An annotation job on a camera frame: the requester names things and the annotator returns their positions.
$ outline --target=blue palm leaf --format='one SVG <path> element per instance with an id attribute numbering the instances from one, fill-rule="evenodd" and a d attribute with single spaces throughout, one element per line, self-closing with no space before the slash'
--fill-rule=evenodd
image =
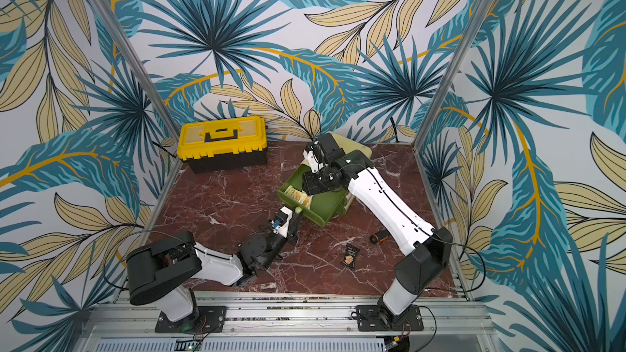
<path id="1" fill-rule="evenodd" d="M 163 137 L 161 129 L 150 116 L 151 102 L 145 96 L 135 75 L 128 69 L 125 60 L 121 60 L 120 64 L 113 63 L 113 72 L 116 75 L 110 75 L 102 66 L 100 68 L 107 79 L 94 73 L 91 75 L 106 86 L 100 87 L 94 82 L 79 78 L 92 91 L 85 92 L 86 95 L 106 104 L 105 107 L 74 106 L 88 112 L 104 113 L 86 122 L 83 128 L 93 128 L 95 132 L 109 130 L 122 148 L 128 150 L 129 155 L 134 155 L 135 151 L 138 151 L 139 166 L 145 170 L 144 159 L 152 165 L 148 150 L 155 153 L 153 141 Z"/>
<path id="2" fill-rule="evenodd" d="M 619 352 L 626 348 L 626 294 L 617 308 L 617 314 L 610 323 L 606 285 L 606 242 L 600 247 L 596 299 L 591 280 L 574 239 L 564 231 L 568 238 L 572 259 L 567 259 L 564 248 L 557 254 L 563 262 L 566 279 L 560 272 L 545 275 L 545 281 L 533 286 L 523 297 L 530 304 L 532 311 L 512 301 L 505 305 L 518 311 L 530 323 L 544 334 L 536 334 L 527 326 L 513 324 L 511 330 L 524 334 L 547 351 L 607 351 Z M 551 347 L 544 339 L 551 340 L 558 349 Z"/>
<path id="3" fill-rule="evenodd" d="M 452 215 L 452 205 L 444 180 L 460 169 L 460 166 L 450 167 L 458 152 L 459 147 L 455 143 L 448 144 L 448 134 L 446 134 L 443 139 L 440 136 L 432 145 L 422 147 L 422 153 L 419 156 L 426 169 L 428 183 L 433 188 L 437 205 L 446 220 Z"/>
<path id="4" fill-rule="evenodd" d="M 95 244 L 96 242 L 94 242 L 91 246 L 90 262 L 85 278 L 89 275 Z M 12 319 L 11 324 L 17 332 L 20 334 L 37 334 L 37 336 L 18 348 L 13 349 L 11 352 L 23 352 L 37 346 L 40 343 L 41 345 L 35 348 L 35 352 L 71 351 L 76 343 L 76 340 L 78 339 L 78 336 L 82 332 L 84 324 L 89 319 L 94 306 L 100 302 L 110 299 L 113 296 L 115 288 L 106 284 L 105 276 L 113 284 L 119 282 L 122 273 L 120 272 L 114 277 L 115 270 L 119 264 L 120 261 L 113 264 L 113 260 L 111 260 L 105 266 L 104 273 L 106 273 L 106 275 L 100 275 L 82 304 L 78 304 L 67 292 L 65 287 L 63 287 L 63 285 L 61 285 L 61 283 L 59 283 L 54 277 L 52 277 L 54 290 L 56 291 L 63 306 L 52 306 L 51 304 L 43 302 L 21 300 L 24 308 L 33 314 L 46 317 L 64 317 L 47 325 L 32 325 L 18 321 L 17 319 Z"/>
<path id="5" fill-rule="evenodd" d="M 568 7 L 564 6 L 566 0 L 558 0 L 556 4 L 550 5 L 550 9 L 544 14 L 550 1 L 545 0 L 535 11 L 536 0 L 532 0 L 522 20 L 521 0 L 519 0 L 511 32 L 507 32 L 505 18 L 500 18 L 499 48 L 496 48 L 494 35 L 489 34 L 487 36 L 488 51 L 485 51 L 482 46 L 477 47 L 482 66 L 472 62 L 474 74 L 467 74 L 468 79 L 488 96 L 488 102 L 477 114 L 469 129 L 479 123 L 483 128 L 489 129 L 487 140 L 480 152 L 491 144 L 493 147 L 492 163 L 496 158 L 498 141 L 502 143 L 505 161 L 508 158 L 509 139 L 512 139 L 515 154 L 519 153 L 516 128 L 526 134 L 531 148 L 534 148 L 524 119 L 563 128 L 544 119 L 533 111 L 534 108 L 585 114 L 564 106 L 543 102 L 536 97 L 593 92 L 584 87 L 562 84 L 582 78 L 586 73 L 551 77 L 551 71 L 583 56 L 584 50 L 557 59 L 562 51 L 591 26 L 595 17 L 592 16 L 576 26 L 587 10 L 585 7 L 574 14 L 581 0 L 575 0 Z M 566 18 L 572 14 L 574 14 L 572 19 L 566 22 Z M 480 139 L 481 137 L 476 137 L 474 146 L 477 146 Z"/>
<path id="6" fill-rule="evenodd" d="M 384 67 L 374 63 L 361 51 L 359 53 L 363 59 L 374 69 L 355 67 L 355 76 L 363 81 L 355 101 L 360 109 L 366 110 L 357 124 L 374 115 L 370 119 L 370 125 L 382 118 L 382 126 L 386 126 L 392 118 L 399 124 L 404 120 L 404 125 L 409 125 L 415 102 L 421 104 L 419 98 L 433 97 L 448 65 L 447 62 L 442 63 L 445 57 L 438 55 L 432 60 L 433 53 L 428 53 L 421 63 L 418 63 L 418 59 L 407 61 L 404 48 L 400 44 L 402 64 L 399 64 L 387 38 L 384 39 L 384 54 L 377 47 L 374 48 Z M 418 56 L 415 42 L 412 56 Z"/>
<path id="7" fill-rule="evenodd" d="M 161 4 L 159 0 L 142 1 L 173 20 L 170 22 L 151 14 L 141 14 L 144 19 L 168 29 L 145 29 L 141 32 L 177 40 L 176 43 L 152 44 L 154 47 L 174 49 L 160 57 L 204 53 L 204 62 L 212 55 L 221 85 L 227 73 L 235 74 L 239 70 L 252 83 L 251 72 L 268 79 L 260 66 L 274 69 L 261 60 L 275 60 L 263 50 L 281 47 L 263 42 L 262 39 L 280 28 L 262 30 L 262 26 L 284 12 L 265 18 L 262 15 L 278 0 L 266 0 L 262 3 L 261 0 L 252 0 L 246 6 L 243 5 L 245 0 L 165 0 L 171 8 Z M 240 77 L 235 76 L 233 80 L 241 89 L 244 88 Z"/>

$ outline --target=screwdriver handle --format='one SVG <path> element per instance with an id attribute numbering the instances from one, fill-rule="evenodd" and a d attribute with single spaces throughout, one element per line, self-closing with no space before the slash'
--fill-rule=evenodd
<path id="1" fill-rule="evenodd" d="M 387 229 L 381 230 L 375 234 L 372 234 L 369 237 L 369 241 L 372 242 L 373 244 L 379 244 L 380 242 L 384 241 L 385 239 L 389 238 L 391 234 L 389 233 L 389 231 L 387 231 Z"/>

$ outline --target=marble floor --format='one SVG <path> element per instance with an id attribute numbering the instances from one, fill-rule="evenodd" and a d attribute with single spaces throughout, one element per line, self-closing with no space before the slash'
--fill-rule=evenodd
<path id="1" fill-rule="evenodd" d="M 235 253 L 249 234 L 266 226 L 280 209 L 276 189 L 302 161 L 301 142 L 269 142 L 266 166 L 194 174 L 185 165 L 158 218 L 155 229 L 169 234 L 191 231 L 197 242 L 223 253 Z M 433 213 L 409 145 L 371 145 L 372 160 L 380 175 L 399 196 L 427 221 Z M 394 265 L 403 255 L 392 238 L 373 245 L 369 236 L 382 224 L 360 202 L 347 215 L 335 216 L 322 228 L 303 219 L 296 247 L 289 244 L 267 272 L 244 291 L 380 295 L 394 279 Z M 358 247 L 356 269 L 341 264 L 346 243 Z M 241 291 L 213 281 L 192 280 L 196 290 Z M 431 286 L 452 288 L 446 270 Z M 450 297 L 447 291 L 426 291 L 423 296 Z"/>

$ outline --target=food package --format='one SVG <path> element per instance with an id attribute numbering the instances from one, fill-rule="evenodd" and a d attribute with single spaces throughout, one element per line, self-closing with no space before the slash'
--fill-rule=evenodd
<path id="1" fill-rule="evenodd" d="M 309 196 L 306 192 L 298 191 L 293 186 L 289 185 L 287 190 L 285 190 L 285 194 L 296 200 L 300 204 L 302 204 L 306 209 L 311 209 L 311 201 L 313 200 L 313 195 Z"/>

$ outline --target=metal pole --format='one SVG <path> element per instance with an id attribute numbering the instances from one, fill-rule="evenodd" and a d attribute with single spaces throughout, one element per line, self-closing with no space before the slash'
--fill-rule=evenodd
<path id="1" fill-rule="evenodd" d="M 111 35 L 113 42 L 117 45 L 122 57 L 126 60 L 126 63 L 130 67 L 131 71 L 137 77 L 137 81 L 152 102 L 152 106 L 154 106 L 157 113 L 161 116 L 161 119 L 165 123 L 165 127 L 170 132 L 171 137 L 178 141 L 180 128 L 174 121 L 172 121 L 170 114 L 165 108 L 163 100 L 159 96 L 154 83 L 152 83 L 150 76 L 142 64 L 142 60 L 137 56 L 137 52 L 135 52 L 135 49 L 133 49 L 126 33 L 121 28 L 116 15 L 106 4 L 106 0 L 87 1 L 91 4 L 93 12 L 96 14 L 98 19 L 105 26 L 106 31 Z"/>
<path id="2" fill-rule="evenodd" d="M 465 26 L 465 31 L 463 32 L 463 36 L 461 37 L 459 44 L 456 46 L 452 60 L 450 60 L 450 65 L 448 66 L 446 73 L 441 78 L 441 82 L 435 91 L 431 105 L 426 112 L 426 116 L 419 126 L 418 134 L 413 141 L 413 150 L 415 153 L 418 153 L 419 150 L 421 150 L 422 145 L 426 140 L 427 133 L 437 118 L 437 114 L 439 113 L 439 109 L 446 98 L 446 94 L 448 93 L 450 86 L 452 86 L 452 80 L 458 72 L 459 66 L 469 51 L 471 44 L 474 42 L 474 38 L 476 38 L 476 34 L 478 34 L 484 19 L 487 17 L 489 8 L 491 7 L 493 1 L 494 0 L 478 0 L 476 3 L 476 10 L 469 19 L 468 24 Z"/>

